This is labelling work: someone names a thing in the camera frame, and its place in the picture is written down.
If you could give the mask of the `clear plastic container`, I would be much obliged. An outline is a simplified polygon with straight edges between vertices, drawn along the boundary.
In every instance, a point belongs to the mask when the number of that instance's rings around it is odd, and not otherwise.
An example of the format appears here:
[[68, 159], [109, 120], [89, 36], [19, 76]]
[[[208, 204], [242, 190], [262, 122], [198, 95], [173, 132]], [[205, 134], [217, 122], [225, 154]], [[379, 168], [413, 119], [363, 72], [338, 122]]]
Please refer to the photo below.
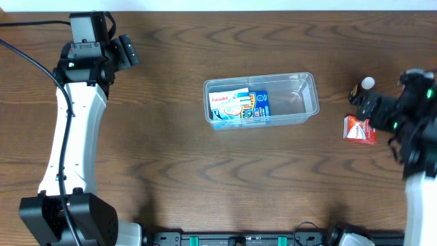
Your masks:
[[[267, 91], [270, 116], [237, 120], [212, 119], [209, 93], [246, 87], [250, 92]], [[203, 85], [203, 102], [206, 121], [214, 130], [302, 124], [320, 110], [315, 81], [309, 72], [211, 79]]]

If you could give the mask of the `red white medicine box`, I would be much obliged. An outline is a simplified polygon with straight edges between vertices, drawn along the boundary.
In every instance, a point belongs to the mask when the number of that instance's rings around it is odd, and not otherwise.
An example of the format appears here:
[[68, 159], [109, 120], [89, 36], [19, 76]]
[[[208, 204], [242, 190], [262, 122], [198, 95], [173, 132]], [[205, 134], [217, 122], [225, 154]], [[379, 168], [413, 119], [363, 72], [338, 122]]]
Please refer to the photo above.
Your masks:
[[347, 115], [344, 118], [343, 139], [368, 145], [377, 143], [376, 130], [369, 125], [369, 119], [360, 121], [354, 115]]

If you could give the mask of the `blue toothpaste box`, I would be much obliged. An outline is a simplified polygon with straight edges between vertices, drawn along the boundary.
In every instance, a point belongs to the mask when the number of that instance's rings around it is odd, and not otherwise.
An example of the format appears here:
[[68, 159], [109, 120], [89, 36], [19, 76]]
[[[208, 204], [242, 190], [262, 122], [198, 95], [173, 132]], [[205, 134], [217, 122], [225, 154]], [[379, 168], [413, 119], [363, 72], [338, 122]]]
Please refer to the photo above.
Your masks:
[[237, 120], [270, 116], [267, 91], [249, 92], [250, 104], [243, 107], [211, 110], [213, 120]]

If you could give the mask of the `white Panadol box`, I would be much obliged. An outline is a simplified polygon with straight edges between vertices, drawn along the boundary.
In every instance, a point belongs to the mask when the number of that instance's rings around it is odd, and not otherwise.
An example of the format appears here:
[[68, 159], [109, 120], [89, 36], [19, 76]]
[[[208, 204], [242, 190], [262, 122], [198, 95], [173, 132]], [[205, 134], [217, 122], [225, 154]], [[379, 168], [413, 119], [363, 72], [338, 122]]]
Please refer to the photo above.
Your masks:
[[249, 105], [251, 101], [247, 87], [224, 92], [211, 92], [208, 96], [211, 110], [243, 107]]

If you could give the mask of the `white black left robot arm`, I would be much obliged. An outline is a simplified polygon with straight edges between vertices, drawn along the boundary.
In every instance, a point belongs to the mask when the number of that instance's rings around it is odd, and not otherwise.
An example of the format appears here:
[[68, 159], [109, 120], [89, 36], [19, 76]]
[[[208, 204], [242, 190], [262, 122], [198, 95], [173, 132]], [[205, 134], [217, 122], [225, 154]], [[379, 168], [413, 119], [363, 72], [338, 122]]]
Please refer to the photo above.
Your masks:
[[82, 40], [61, 53], [52, 76], [57, 121], [51, 157], [35, 197], [19, 215], [40, 245], [141, 245], [138, 223], [119, 220], [98, 197], [96, 147], [115, 73], [139, 63], [126, 34], [109, 42]]

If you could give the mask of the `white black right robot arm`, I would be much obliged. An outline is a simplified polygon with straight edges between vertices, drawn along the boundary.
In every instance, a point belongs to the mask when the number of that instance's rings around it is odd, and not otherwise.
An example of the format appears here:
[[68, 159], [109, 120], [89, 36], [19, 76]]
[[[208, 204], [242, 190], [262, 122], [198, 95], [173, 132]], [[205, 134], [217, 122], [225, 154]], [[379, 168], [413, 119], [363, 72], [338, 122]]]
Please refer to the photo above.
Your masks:
[[356, 117], [392, 134], [399, 149], [393, 156], [403, 165], [406, 181], [405, 245], [436, 244], [436, 74], [411, 69], [401, 73], [399, 98], [372, 90], [371, 77], [356, 84], [349, 101]]

